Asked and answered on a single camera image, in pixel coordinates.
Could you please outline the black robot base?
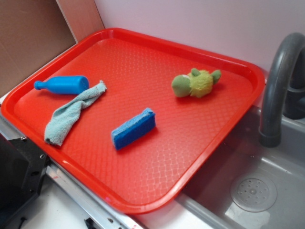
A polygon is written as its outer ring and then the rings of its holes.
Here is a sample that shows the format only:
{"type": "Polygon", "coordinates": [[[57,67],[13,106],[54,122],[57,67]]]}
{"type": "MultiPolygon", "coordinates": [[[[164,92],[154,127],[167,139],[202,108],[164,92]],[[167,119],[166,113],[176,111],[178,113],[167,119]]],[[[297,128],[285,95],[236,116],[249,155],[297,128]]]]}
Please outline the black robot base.
{"type": "Polygon", "coordinates": [[[0,227],[41,192],[49,157],[30,139],[0,137],[0,227]]]}

